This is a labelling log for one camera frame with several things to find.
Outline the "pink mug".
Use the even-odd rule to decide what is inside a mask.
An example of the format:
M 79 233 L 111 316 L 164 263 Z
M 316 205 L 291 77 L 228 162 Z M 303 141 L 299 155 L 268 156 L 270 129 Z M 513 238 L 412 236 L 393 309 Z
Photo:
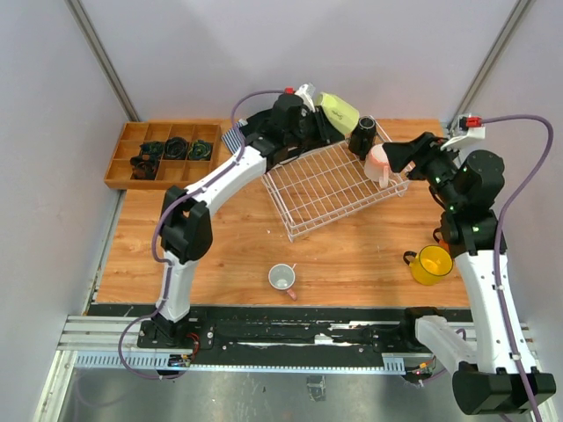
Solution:
M 364 162 L 364 174 L 381 188 L 390 184 L 391 167 L 383 144 L 374 145 L 368 152 Z

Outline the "pale green mug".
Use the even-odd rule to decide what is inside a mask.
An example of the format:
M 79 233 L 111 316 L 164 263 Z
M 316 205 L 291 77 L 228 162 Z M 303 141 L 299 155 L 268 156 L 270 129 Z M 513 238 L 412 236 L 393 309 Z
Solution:
M 320 92 L 316 96 L 314 104 L 322 110 L 329 123 L 342 135 L 352 133 L 360 119 L 360 113 L 356 108 L 334 94 Z

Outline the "black mug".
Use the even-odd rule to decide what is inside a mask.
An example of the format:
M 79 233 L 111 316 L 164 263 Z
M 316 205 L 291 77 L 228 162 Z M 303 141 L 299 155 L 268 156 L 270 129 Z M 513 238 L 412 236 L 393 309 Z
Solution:
M 377 123 L 371 116 L 362 116 L 350 135 L 348 150 L 364 161 L 374 145 Z

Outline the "orange glass mug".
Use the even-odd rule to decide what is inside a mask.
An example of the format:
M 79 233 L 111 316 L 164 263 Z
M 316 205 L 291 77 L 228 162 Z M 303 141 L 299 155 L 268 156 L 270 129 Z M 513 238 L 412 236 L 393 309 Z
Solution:
M 443 239 L 440 228 L 436 228 L 433 230 L 432 237 L 440 247 L 446 250 L 446 252 L 450 252 L 450 245 Z

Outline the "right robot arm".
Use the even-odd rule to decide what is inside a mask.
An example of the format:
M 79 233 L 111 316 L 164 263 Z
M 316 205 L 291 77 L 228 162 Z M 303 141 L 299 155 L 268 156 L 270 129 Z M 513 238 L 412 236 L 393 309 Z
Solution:
M 535 411 L 556 392 L 526 344 L 508 279 L 507 247 L 492 206 L 504 186 L 503 160 L 477 149 L 460 165 L 443 138 L 425 132 L 410 142 L 387 142 L 391 170 L 424 180 L 441 202 L 440 231 L 469 297 L 475 345 L 431 308 L 409 309 L 398 330 L 410 352 L 425 346 L 452 376 L 454 398 L 466 415 Z

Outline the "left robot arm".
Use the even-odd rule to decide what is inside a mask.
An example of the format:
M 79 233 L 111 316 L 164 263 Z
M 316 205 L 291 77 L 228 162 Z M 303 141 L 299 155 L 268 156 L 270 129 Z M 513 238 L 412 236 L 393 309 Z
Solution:
M 151 240 L 153 258 L 163 264 L 159 298 L 150 321 L 167 346 L 182 346 L 194 274 L 213 243 L 212 218 L 235 193 L 276 165 L 329 145 L 327 120 L 306 91 L 277 91 L 271 108 L 232 123 L 232 156 L 209 175 L 185 188 L 165 192 Z

